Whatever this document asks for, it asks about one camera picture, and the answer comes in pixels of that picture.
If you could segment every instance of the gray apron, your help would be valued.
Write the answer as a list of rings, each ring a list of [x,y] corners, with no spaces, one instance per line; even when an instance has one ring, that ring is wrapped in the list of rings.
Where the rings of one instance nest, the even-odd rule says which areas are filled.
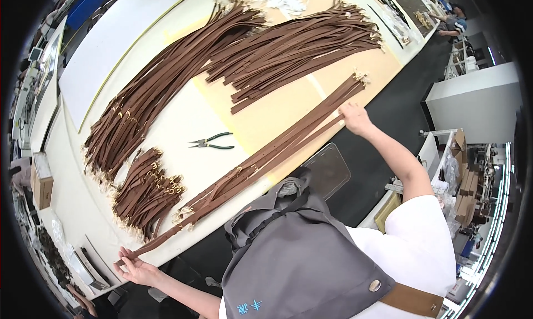
[[[222,279],[228,319],[347,319],[396,285],[309,182],[309,169],[297,169],[224,225],[234,253]]]

